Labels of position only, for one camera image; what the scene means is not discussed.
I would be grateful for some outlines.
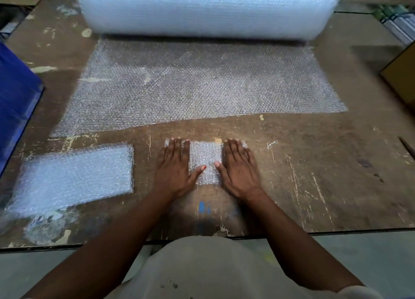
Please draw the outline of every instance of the brown tabletop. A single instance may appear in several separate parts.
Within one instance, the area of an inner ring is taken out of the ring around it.
[[[59,5],[77,14],[62,13]],[[170,136],[246,140],[265,190],[307,232],[414,226],[415,164],[397,139],[401,135],[415,146],[414,120],[377,76],[402,45],[373,16],[335,13],[313,42],[315,56],[348,112],[254,114],[51,138],[97,41],[94,34],[84,37],[85,29],[74,0],[41,0],[7,42],[29,67],[54,69],[39,74],[46,89],[0,179],[0,208],[12,197],[23,158],[107,143],[134,146],[134,193],[69,208],[76,221],[51,220],[39,229],[48,235],[47,243],[28,238],[32,218],[0,217],[0,248],[81,245],[96,236],[148,193],[154,154]],[[175,202],[148,240],[188,235],[259,237],[262,230],[219,186],[204,185]]]

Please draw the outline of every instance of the finger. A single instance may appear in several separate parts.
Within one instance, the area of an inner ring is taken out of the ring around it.
[[[167,150],[167,147],[163,147],[160,150],[160,153],[158,154],[157,166],[159,167],[163,165],[164,161],[166,160],[166,150]]]
[[[215,161],[213,164],[215,165],[216,169],[218,170],[222,178],[223,185],[231,191],[231,188],[233,188],[233,186],[232,186],[231,178],[229,178],[229,175],[228,175],[228,170],[219,161]]]
[[[229,145],[230,145],[230,148],[231,148],[231,151],[232,151],[232,155],[235,158],[235,161],[236,162],[242,161],[242,158],[238,153],[238,146],[236,145],[236,140],[230,138],[229,139]]]
[[[255,161],[254,153],[249,148],[245,149],[246,154],[248,155],[248,160],[251,165],[257,167],[257,162]]]
[[[242,143],[239,139],[236,139],[236,148],[238,149],[238,153],[239,153],[239,156],[241,157],[241,159],[244,162],[248,163],[249,162],[248,157],[246,156],[244,147],[242,146]]]
[[[227,140],[225,140],[225,142],[223,143],[223,160],[225,161],[226,165],[235,162],[235,158],[232,155],[229,141]]]
[[[173,158],[173,154],[174,154],[174,141],[176,139],[174,137],[172,137],[169,141],[169,145],[167,146],[167,150],[166,150],[166,161],[170,161]]]
[[[173,159],[180,161],[181,159],[181,139],[180,137],[176,139],[174,143],[174,154]]]
[[[186,140],[183,146],[182,162],[189,164],[190,157],[190,140]]]
[[[192,173],[189,176],[189,180],[187,181],[189,186],[194,186],[196,181],[198,180],[198,177],[202,174],[203,171],[205,171],[206,165],[202,165],[200,167],[197,167],[195,170],[192,171]]]

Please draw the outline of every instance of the bubble wrap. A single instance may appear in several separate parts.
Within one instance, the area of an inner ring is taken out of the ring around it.
[[[127,144],[27,159],[6,212],[24,218],[131,193],[133,162]]]
[[[241,141],[243,147],[248,147],[246,142]],[[206,165],[205,171],[200,175],[197,184],[220,184],[220,175],[217,171],[215,161],[222,162],[223,143],[190,141],[189,171]]]
[[[103,39],[52,136],[186,119],[346,110],[309,47]]]
[[[337,0],[79,0],[97,33],[314,39]]]

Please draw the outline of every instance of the floor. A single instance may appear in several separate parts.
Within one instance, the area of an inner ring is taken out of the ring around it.
[[[415,231],[324,235],[315,239],[367,286],[386,299],[415,298]],[[271,264],[266,239],[239,240]],[[132,278],[157,246],[146,245],[125,280]],[[73,250],[0,254],[0,299],[16,299]]]

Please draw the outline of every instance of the forearm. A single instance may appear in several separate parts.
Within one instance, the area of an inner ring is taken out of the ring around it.
[[[246,204],[265,228],[268,242],[285,274],[314,290],[340,291],[363,285],[357,277],[290,219],[263,192]]]
[[[104,298],[122,282],[172,200],[164,193],[150,193],[49,272],[23,298]]]

